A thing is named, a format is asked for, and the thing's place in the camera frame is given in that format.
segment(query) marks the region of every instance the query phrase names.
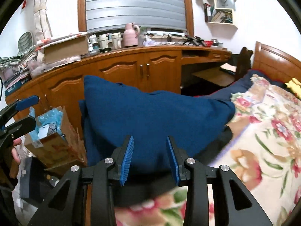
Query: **silver screw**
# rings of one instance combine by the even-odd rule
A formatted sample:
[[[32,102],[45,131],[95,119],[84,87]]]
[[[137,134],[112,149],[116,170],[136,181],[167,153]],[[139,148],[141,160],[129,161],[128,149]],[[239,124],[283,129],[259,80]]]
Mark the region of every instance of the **silver screw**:
[[[113,161],[114,161],[114,160],[113,160],[113,158],[111,158],[111,157],[106,158],[106,159],[104,160],[104,162],[107,163],[107,164],[111,164]]]
[[[188,158],[188,159],[186,160],[186,162],[189,163],[189,164],[194,164],[194,163],[195,163],[195,159],[193,159],[193,158]]]
[[[75,165],[75,166],[71,167],[71,171],[73,171],[73,172],[77,172],[78,169],[79,169],[78,165]]]
[[[226,172],[229,170],[229,167],[227,165],[222,165],[221,169]]]

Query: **wooden headboard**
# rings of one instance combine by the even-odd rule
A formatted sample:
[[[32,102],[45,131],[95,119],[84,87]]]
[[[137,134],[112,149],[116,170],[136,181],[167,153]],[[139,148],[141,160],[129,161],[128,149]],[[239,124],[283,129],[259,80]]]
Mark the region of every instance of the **wooden headboard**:
[[[293,77],[301,80],[301,62],[299,60],[258,41],[252,68],[263,71],[273,80],[288,82]]]

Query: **yellow object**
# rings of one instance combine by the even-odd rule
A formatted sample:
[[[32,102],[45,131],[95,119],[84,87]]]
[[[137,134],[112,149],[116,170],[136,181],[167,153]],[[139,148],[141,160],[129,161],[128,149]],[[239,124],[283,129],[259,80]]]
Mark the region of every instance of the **yellow object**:
[[[293,93],[297,94],[297,97],[299,99],[301,99],[301,83],[297,79],[293,78],[291,81],[286,83],[286,85],[289,89],[292,90]]]

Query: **chair seat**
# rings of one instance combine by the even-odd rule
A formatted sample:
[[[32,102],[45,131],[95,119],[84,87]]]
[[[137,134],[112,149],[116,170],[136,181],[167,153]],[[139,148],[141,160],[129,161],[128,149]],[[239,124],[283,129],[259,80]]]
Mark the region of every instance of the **chair seat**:
[[[214,67],[214,68],[198,71],[192,74],[194,76],[207,80],[221,87],[226,87],[235,81],[234,76],[221,71],[220,67]]]

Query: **pink kettle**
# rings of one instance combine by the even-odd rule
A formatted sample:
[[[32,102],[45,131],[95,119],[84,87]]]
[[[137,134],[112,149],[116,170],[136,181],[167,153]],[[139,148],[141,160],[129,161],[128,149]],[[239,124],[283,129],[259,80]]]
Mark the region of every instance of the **pink kettle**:
[[[134,23],[128,23],[125,25],[125,31],[123,33],[123,46],[124,47],[135,47],[138,46],[138,37],[140,28]]]

